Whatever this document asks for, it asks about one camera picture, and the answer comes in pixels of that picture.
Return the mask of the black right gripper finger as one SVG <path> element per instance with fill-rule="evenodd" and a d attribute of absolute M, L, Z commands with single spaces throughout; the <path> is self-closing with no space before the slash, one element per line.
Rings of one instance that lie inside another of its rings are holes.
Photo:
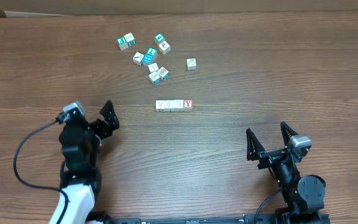
<path fill-rule="evenodd" d="M 289 127 L 289 125 L 287 125 L 287 123 L 284 121 L 280 123 L 280 129 L 282 132 L 283 142 L 285 146 L 288 144 L 292 136 L 298 135 L 298 133 L 294 131 L 291 127 Z"/>
<path fill-rule="evenodd" d="M 246 130 L 247 136 L 247 160 L 256 161 L 265 153 L 264 147 L 261 145 L 255 134 L 250 128 Z"/>

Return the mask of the wooden A airplane block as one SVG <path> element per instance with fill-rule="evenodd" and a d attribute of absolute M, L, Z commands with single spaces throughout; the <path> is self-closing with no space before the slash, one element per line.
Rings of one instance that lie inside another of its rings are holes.
<path fill-rule="evenodd" d="M 155 109 L 156 111 L 165 111 L 165 100 L 156 100 Z"/>

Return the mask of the red-edged wooden letter block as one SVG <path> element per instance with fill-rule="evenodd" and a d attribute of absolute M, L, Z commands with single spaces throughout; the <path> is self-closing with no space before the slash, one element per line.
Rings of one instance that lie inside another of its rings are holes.
<path fill-rule="evenodd" d="M 165 100 L 165 111 L 175 110 L 175 100 Z"/>

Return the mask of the yellow-edged wooden block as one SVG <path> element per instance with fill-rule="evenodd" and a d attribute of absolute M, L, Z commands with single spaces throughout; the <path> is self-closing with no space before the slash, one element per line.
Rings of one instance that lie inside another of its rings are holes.
<path fill-rule="evenodd" d="M 183 100 L 174 100 L 174 111 L 183 111 L 184 104 Z"/>

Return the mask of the green B wooden block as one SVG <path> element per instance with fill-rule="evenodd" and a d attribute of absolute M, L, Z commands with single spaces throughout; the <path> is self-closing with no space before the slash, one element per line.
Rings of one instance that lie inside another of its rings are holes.
<path fill-rule="evenodd" d="M 193 109 L 193 100 L 183 100 L 183 110 L 192 111 Z"/>

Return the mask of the wooden E letter block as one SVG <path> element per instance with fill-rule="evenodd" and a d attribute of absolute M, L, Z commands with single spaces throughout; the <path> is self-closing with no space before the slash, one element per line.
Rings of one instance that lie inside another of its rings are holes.
<path fill-rule="evenodd" d="M 188 58 L 186 60 L 186 66 L 187 66 L 187 70 L 196 70 L 196 59 L 195 58 Z"/>

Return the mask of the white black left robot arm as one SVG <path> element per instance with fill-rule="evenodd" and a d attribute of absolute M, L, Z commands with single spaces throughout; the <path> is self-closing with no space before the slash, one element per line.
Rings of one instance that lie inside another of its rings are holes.
<path fill-rule="evenodd" d="M 65 160 L 60 168 L 60 198 L 50 223 L 111 223 L 106 212 L 95 212 L 101 191 L 98 167 L 102 140 L 119 129 L 113 104 L 108 100 L 99 112 L 103 119 L 88 122 L 79 101 L 63 108 L 57 118 L 65 126 L 58 140 Z"/>

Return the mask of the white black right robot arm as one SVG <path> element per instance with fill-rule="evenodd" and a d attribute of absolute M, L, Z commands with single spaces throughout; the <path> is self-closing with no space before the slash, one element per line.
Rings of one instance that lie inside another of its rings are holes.
<path fill-rule="evenodd" d="M 251 129 L 246 130 L 247 160 L 258 161 L 259 169 L 268 169 L 278 184 L 278 190 L 266 198 L 257 209 L 254 223 L 329 223 L 328 215 L 320 213 L 324 208 L 326 182 L 318 175 L 302 177 L 297 163 L 309 153 L 311 139 L 294 131 L 286 122 L 280 123 L 284 148 L 267 152 Z M 267 218 L 260 212 L 267 202 L 282 194 L 285 206 L 278 208 Z"/>

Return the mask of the hammer picture wooden block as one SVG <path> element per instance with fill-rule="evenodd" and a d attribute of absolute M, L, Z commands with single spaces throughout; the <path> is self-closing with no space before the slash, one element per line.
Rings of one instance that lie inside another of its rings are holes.
<path fill-rule="evenodd" d="M 143 66 L 143 57 L 144 55 L 142 53 L 136 52 L 132 59 L 135 64 Z"/>

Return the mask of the white question mark block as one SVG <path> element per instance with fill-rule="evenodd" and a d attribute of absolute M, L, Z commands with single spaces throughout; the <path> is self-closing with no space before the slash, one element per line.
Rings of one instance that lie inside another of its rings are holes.
<path fill-rule="evenodd" d="M 153 72 L 156 72 L 159 70 L 157 63 L 151 63 L 147 67 L 148 67 L 150 73 L 153 73 Z"/>

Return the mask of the brown picture wooden block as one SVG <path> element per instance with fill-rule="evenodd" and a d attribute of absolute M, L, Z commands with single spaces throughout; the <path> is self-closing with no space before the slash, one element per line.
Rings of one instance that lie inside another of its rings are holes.
<path fill-rule="evenodd" d="M 157 70 L 157 74 L 160 76 L 161 81 L 164 81 L 169 77 L 169 71 L 165 67 L 160 67 Z"/>

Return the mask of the green picture wooden block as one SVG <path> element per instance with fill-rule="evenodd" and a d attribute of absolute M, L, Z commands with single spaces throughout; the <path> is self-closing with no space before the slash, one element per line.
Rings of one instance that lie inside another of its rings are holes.
<path fill-rule="evenodd" d="M 125 50 L 125 49 L 127 49 L 129 47 L 128 43 L 127 43 L 127 40 L 125 39 L 124 36 L 122 36 L 120 38 L 117 38 L 116 42 L 117 42 L 118 47 L 119 47 L 120 50 Z"/>

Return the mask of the green L wooden block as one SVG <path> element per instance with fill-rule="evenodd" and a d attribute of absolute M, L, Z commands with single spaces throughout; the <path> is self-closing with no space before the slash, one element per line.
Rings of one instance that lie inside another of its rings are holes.
<path fill-rule="evenodd" d="M 148 56 L 152 57 L 152 61 L 154 61 L 156 59 L 156 56 L 158 55 L 158 50 L 156 48 L 153 47 L 149 47 L 146 54 Z"/>

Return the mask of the green R wooden block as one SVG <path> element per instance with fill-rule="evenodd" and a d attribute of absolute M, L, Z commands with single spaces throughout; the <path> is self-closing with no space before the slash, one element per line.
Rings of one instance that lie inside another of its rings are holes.
<path fill-rule="evenodd" d="M 130 32 L 126 35 L 124 35 L 124 38 L 128 44 L 129 47 L 133 46 L 136 44 L 136 41 L 135 41 L 135 37 L 133 36 L 133 34 Z"/>

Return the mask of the green 4 wooden block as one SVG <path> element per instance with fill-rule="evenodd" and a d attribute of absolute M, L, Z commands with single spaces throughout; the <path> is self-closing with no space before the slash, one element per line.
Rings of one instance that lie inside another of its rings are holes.
<path fill-rule="evenodd" d="M 156 45 L 159 45 L 163 41 L 165 41 L 165 36 L 162 33 L 159 33 L 154 37 L 154 42 Z"/>

